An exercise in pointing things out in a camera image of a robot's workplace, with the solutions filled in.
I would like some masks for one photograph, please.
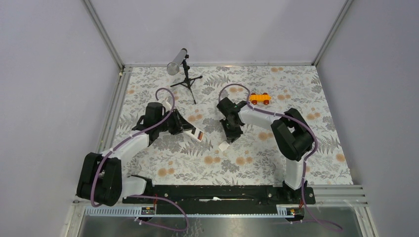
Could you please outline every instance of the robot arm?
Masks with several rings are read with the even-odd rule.
[[[186,133],[194,140],[201,142],[203,133],[180,115],[174,109],[168,119],[159,126],[134,136],[138,131],[147,129],[157,123],[169,113],[171,106],[167,101],[152,102],[146,107],[145,115],[141,116],[136,126],[126,139],[129,141],[112,147],[100,154],[89,153],[84,158],[77,196],[90,199],[93,179],[104,156],[112,151],[112,155],[105,161],[95,187],[94,201],[108,206],[114,205],[120,198],[131,195],[141,195],[146,187],[146,178],[139,176],[122,177],[122,165],[129,162],[138,152],[150,146],[161,132],[172,135]]]
[[[253,124],[271,130],[279,150],[287,158],[287,172],[284,182],[292,190],[299,189],[303,175],[302,156],[311,150],[314,142],[313,138],[304,127],[292,120],[257,112],[245,105],[245,101],[234,104],[227,97],[222,99],[217,105],[217,108],[226,117],[221,120],[221,124],[224,128],[227,142],[232,143],[243,134],[241,126],[244,124]],[[296,109],[291,108],[285,114],[307,125]]]

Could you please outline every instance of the floral tablecloth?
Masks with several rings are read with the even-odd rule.
[[[205,132],[202,142],[185,134],[161,133],[150,147],[138,153],[123,172],[153,179],[154,184],[177,185],[275,185],[285,174],[285,158],[272,132],[245,125],[244,134],[225,151],[225,140],[216,108],[219,91],[230,83],[242,83],[256,94],[268,93],[269,105],[257,106],[279,113],[293,107],[300,111],[316,134],[320,146],[307,161],[310,184],[352,184],[349,168],[335,130],[323,89],[314,66],[288,67],[191,67],[191,78],[203,75],[192,86],[197,105],[183,86],[170,87],[180,113]],[[183,73],[169,76],[165,67],[133,68],[114,145],[121,141],[154,102],[159,87],[182,81]],[[168,96],[166,92],[160,98]],[[245,100],[246,91],[229,87],[223,96]]]

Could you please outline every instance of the orange toy car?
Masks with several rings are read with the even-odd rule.
[[[269,105],[269,100],[271,99],[271,97],[268,95],[268,93],[264,93],[262,95],[256,95],[256,93],[252,93],[250,95],[249,100],[251,101],[252,104],[257,104],[258,102],[262,102],[264,105]]]

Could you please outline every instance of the microphone stand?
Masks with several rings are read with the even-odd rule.
[[[185,79],[182,82],[171,85],[171,87],[174,87],[176,85],[182,85],[182,86],[188,88],[189,91],[192,94],[192,99],[194,99],[194,104],[196,104],[194,93],[192,93],[191,86],[194,84],[196,79],[201,79],[202,76],[199,76],[197,78],[192,78],[192,79],[189,78],[188,70],[190,69],[190,67],[186,64],[186,59],[187,58],[189,58],[188,54],[185,56],[185,59],[183,59],[183,61],[182,61],[183,71],[185,72]]]

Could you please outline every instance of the white wall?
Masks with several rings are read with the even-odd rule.
[[[312,62],[345,0],[92,0],[126,64]]]
[[[80,0],[0,3],[0,236],[56,237],[118,69]]]
[[[419,236],[419,1],[354,1],[318,67],[379,236]]]

